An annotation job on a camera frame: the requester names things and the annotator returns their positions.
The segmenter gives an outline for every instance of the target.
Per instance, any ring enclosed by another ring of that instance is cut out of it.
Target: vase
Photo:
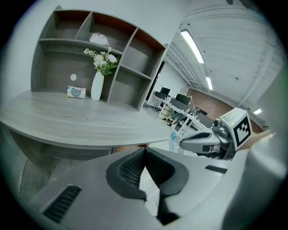
[[[97,71],[91,88],[92,100],[99,101],[102,92],[103,82],[104,82],[104,75],[100,71]]]

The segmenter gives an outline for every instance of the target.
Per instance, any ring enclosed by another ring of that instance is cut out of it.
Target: desk
[[[191,116],[190,114],[188,114],[188,113],[186,113],[186,112],[184,112],[184,111],[176,108],[175,106],[173,106],[173,105],[170,104],[169,102],[167,102],[167,101],[165,101],[165,100],[163,100],[163,99],[161,99],[161,98],[158,98],[158,97],[156,97],[155,95],[153,95],[153,97],[154,97],[154,99],[156,99],[156,100],[161,101],[161,102],[164,103],[162,110],[164,109],[165,106],[168,106],[168,107],[170,107],[171,109],[173,109],[174,111],[176,111],[176,112],[178,112],[178,113],[181,113],[181,114],[183,114],[184,116],[187,117],[187,119],[186,119],[186,121],[184,122],[183,126],[182,126],[181,129],[179,130],[179,133],[180,133],[180,134],[185,133],[186,130],[190,127],[190,125],[193,125],[197,130],[198,130],[198,129],[206,129],[206,128],[207,128],[205,125],[203,125],[201,122],[197,121],[197,120],[196,120],[193,116]]]
[[[0,107],[0,121],[30,139],[76,149],[108,149],[169,139],[167,127],[143,110],[68,98],[65,93],[26,91]]]

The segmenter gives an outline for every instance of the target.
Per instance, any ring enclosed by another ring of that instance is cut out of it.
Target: ceiling light
[[[210,77],[206,77],[206,80],[207,80],[207,82],[208,82],[209,89],[210,89],[210,90],[213,90],[211,78],[210,78]]]
[[[180,34],[183,36],[183,38],[186,40],[186,42],[188,43],[188,45],[192,49],[192,51],[195,54],[198,62],[199,63],[204,63],[203,57],[202,57],[197,45],[193,41],[191,35],[189,34],[189,32],[187,30],[185,30],[185,31],[181,31]]]
[[[258,110],[256,110],[256,111],[254,111],[253,113],[257,115],[257,114],[259,114],[259,113],[261,113],[261,112],[262,112],[262,110],[261,110],[261,109],[258,109]]]

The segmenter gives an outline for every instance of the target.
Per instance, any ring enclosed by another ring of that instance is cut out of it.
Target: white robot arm
[[[184,138],[180,146],[199,155],[212,156],[215,153],[221,159],[230,159],[251,134],[248,112],[234,108],[215,119],[211,128],[198,130]]]

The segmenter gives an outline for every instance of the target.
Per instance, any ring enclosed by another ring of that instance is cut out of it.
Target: ceiling
[[[180,31],[189,30],[204,64],[198,63]],[[165,56],[187,84],[233,107],[250,109],[252,120],[266,125],[263,113],[254,115],[257,100],[280,71],[286,53],[265,17],[239,0],[192,0],[187,15]],[[209,90],[206,76],[212,80]]]

